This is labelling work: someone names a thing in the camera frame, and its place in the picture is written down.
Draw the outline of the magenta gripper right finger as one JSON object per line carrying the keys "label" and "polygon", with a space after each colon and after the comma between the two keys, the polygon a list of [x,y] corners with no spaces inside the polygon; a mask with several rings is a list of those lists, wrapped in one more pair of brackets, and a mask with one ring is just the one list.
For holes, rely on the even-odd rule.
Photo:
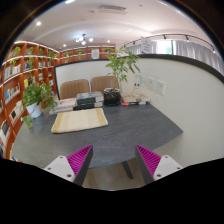
{"label": "magenta gripper right finger", "polygon": [[160,156],[155,152],[137,145],[135,156],[145,184],[152,183],[182,169],[169,155]]}

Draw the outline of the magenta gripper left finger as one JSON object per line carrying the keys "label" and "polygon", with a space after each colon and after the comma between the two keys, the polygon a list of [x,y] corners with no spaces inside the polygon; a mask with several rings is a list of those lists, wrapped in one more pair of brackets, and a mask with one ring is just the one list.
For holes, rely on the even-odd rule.
{"label": "magenta gripper left finger", "polygon": [[69,156],[58,156],[44,170],[82,186],[93,156],[93,146],[88,145]]}

